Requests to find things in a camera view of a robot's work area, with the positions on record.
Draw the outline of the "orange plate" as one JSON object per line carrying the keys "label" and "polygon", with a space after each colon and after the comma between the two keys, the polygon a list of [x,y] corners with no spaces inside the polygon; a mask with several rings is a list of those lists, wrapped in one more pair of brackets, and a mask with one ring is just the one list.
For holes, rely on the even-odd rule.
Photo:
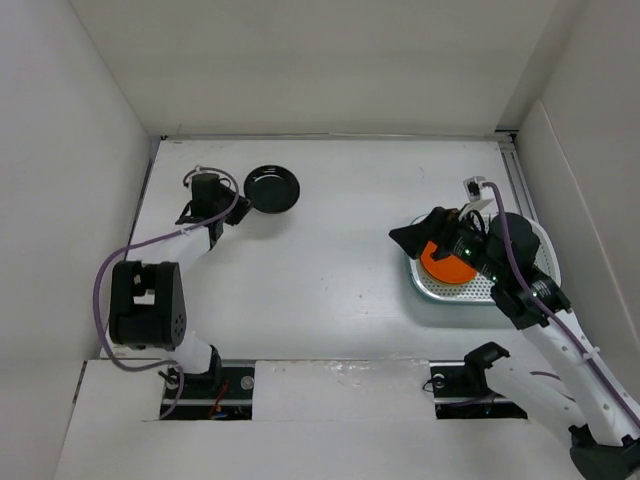
{"label": "orange plate", "polygon": [[420,264],[426,274],[434,281],[445,285],[463,285],[471,282],[477,275],[476,271],[454,256],[441,260],[434,260],[432,254],[436,245],[428,242],[420,256]]}

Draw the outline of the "black plate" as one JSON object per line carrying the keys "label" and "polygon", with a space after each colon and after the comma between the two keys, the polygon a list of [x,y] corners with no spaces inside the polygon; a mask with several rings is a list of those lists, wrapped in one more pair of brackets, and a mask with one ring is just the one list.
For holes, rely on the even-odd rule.
{"label": "black plate", "polygon": [[287,168],[278,165],[255,168],[245,178],[243,188],[252,207],[265,214],[284,213],[300,198],[297,177]]}

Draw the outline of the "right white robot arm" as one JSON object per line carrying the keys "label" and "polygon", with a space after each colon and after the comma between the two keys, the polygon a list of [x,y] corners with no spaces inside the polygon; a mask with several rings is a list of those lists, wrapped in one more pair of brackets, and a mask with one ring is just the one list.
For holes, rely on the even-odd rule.
{"label": "right white robot arm", "polygon": [[639,404],[586,338],[559,285],[540,270],[541,240],[532,223],[500,212],[485,224],[477,210],[434,208],[390,231],[411,259],[424,252],[455,258],[491,283],[498,310],[545,358],[567,392],[539,381],[495,342],[465,355],[454,378],[470,399],[508,399],[545,426],[585,479],[627,479],[639,471]]}

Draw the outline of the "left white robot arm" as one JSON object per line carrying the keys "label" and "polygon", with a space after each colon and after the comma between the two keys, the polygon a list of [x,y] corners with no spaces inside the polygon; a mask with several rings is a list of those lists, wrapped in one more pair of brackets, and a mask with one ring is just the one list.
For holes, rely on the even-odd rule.
{"label": "left white robot arm", "polygon": [[217,349],[188,328],[183,275],[218,243],[251,208],[233,177],[217,168],[196,167],[183,178],[191,199],[170,233],[130,245],[138,256],[113,266],[109,339],[132,350],[169,353],[169,373],[201,396],[223,384]]}

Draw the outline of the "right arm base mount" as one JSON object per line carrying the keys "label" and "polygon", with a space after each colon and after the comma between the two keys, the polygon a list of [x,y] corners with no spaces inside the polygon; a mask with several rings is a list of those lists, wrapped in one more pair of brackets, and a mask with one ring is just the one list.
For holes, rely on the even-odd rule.
{"label": "right arm base mount", "polygon": [[512,401],[491,390],[486,371],[509,352],[489,342],[466,354],[462,360],[429,362],[430,378],[423,384],[434,399],[437,420],[519,419],[527,413]]}

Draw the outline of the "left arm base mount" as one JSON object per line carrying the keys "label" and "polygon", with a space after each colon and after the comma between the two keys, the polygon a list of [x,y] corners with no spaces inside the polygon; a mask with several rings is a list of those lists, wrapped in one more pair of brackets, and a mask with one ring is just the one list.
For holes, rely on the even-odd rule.
{"label": "left arm base mount", "polygon": [[248,421],[252,419],[255,365],[229,363],[222,366],[220,379],[187,380],[177,404],[177,373],[160,373],[165,379],[160,405],[161,420]]}

